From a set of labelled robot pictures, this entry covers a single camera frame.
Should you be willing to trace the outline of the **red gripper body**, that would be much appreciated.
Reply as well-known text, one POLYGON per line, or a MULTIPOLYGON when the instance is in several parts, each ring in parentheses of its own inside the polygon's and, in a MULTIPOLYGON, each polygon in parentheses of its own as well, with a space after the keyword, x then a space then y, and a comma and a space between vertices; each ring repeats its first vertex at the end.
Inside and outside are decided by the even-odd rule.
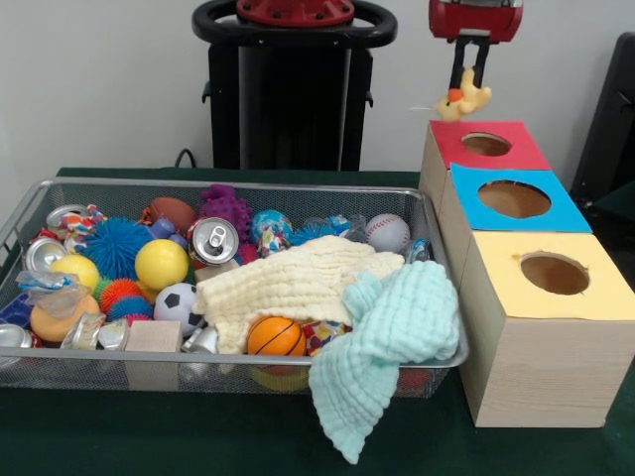
POLYGON ((524 2, 429 1, 429 26, 435 38, 448 41, 463 36, 486 37, 491 43, 508 43, 519 30, 524 2))

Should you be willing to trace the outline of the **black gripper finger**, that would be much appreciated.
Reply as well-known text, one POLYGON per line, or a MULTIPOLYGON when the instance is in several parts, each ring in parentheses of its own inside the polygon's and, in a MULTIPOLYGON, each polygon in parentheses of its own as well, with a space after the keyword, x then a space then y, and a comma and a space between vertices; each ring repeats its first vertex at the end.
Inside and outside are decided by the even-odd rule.
POLYGON ((454 56, 450 74, 449 89, 460 89, 463 74, 464 51, 467 39, 456 39, 454 41, 454 56))
POLYGON ((485 65, 487 61, 487 57, 489 54, 490 44, 488 42, 479 42, 478 43, 478 53, 475 60, 475 65, 473 66, 474 85, 481 85, 485 70, 485 65))

